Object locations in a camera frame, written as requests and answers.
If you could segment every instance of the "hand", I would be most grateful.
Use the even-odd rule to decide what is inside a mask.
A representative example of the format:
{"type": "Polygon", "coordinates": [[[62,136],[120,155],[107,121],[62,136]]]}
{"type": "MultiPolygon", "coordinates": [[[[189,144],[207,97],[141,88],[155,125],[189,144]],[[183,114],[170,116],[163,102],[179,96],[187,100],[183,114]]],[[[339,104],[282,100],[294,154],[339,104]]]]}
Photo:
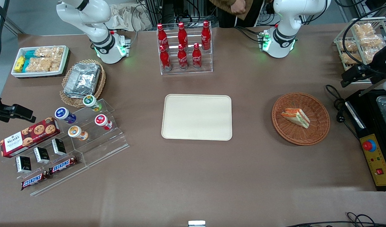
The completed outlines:
{"type": "Polygon", "coordinates": [[[231,5],[231,11],[233,14],[242,14],[246,11],[245,6],[245,0],[236,0],[236,2],[231,5]]]}

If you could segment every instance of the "black box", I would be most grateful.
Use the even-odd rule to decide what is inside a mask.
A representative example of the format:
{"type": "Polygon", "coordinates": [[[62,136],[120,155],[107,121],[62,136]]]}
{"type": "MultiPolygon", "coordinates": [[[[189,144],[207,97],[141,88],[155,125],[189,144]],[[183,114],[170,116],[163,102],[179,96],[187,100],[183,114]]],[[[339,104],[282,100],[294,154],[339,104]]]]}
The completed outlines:
{"type": "Polygon", "coordinates": [[[66,147],[64,146],[64,142],[58,138],[54,138],[52,141],[54,153],[58,155],[66,154],[66,147]]]}
{"type": "Polygon", "coordinates": [[[35,154],[36,161],[39,163],[49,163],[50,158],[47,150],[45,148],[33,148],[33,153],[35,154]]]}
{"type": "Polygon", "coordinates": [[[15,161],[17,163],[17,172],[28,173],[32,171],[29,157],[18,156],[15,158],[15,161]]]}

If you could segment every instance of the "yellow control panel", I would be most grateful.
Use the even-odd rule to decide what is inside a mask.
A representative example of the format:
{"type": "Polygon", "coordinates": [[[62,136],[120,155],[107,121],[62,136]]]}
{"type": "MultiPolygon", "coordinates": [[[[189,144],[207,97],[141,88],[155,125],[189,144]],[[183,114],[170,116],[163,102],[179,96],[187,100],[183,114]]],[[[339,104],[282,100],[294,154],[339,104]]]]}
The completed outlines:
{"type": "Polygon", "coordinates": [[[360,138],[362,149],[376,186],[386,186],[386,162],[382,156],[375,134],[360,138]]]}

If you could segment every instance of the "floor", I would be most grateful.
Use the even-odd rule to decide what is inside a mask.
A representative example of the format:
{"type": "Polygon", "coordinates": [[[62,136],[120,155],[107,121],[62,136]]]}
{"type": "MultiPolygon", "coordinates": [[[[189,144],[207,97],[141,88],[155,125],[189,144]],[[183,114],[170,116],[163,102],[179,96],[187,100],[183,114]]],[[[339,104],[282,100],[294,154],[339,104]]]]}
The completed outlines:
{"type": "MultiPolygon", "coordinates": [[[[125,0],[108,1],[110,3],[125,2],[125,0]]],[[[76,27],[63,22],[56,13],[56,0],[10,0],[8,17],[14,21],[24,32],[33,35],[64,35],[81,34],[76,27]]],[[[278,22],[278,16],[269,24],[278,22]]],[[[311,24],[343,23],[339,7],[331,2],[327,11],[311,24]]],[[[2,34],[2,51],[0,56],[0,94],[10,74],[18,50],[17,37],[6,28],[2,34]]]]}

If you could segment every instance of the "aluminum foil container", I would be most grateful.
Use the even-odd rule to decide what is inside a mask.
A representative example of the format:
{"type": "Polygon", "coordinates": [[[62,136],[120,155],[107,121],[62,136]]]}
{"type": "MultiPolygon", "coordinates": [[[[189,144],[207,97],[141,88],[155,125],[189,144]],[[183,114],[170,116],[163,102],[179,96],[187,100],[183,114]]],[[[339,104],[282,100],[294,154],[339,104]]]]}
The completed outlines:
{"type": "Polygon", "coordinates": [[[94,95],[100,72],[101,68],[97,64],[75,64],[64,87],[65,95],[76,99],[94,95]]]}

